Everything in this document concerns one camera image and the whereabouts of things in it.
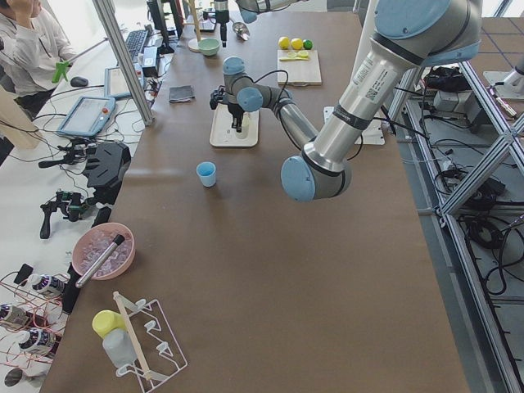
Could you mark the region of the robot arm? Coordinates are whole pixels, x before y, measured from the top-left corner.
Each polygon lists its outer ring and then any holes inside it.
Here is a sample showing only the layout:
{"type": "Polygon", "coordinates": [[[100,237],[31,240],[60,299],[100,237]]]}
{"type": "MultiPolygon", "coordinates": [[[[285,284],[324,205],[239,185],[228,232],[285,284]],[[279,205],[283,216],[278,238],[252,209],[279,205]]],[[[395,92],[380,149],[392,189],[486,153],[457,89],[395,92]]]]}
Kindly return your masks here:
{"type": "MultiPolygon", "coordinates": [[[[297,0],[236,0],[235,3],[241,12],[245,23],[250,24],[257,19],[259,14],[279,11],[297,0]]],[[[215,19],[220,26],[220,39],[223,47],[227,46],[227,23],[230,21],[228,1],[214,1],[215,19]]]]}
{"type": "Polygon", "coordinates": [[[336,197],[350,185],[346,159],[362,132],[407,70],[472,59],[479,51],[480,1],[379,1],[368,9],[375,28],[370,50],[346,90],[317,130],[284,88],[255,83],[244,61],[223,63],[224,92],[236,117],[270,109],[300,148],[281,169],[282,188],[296,201],[336,197]]]}

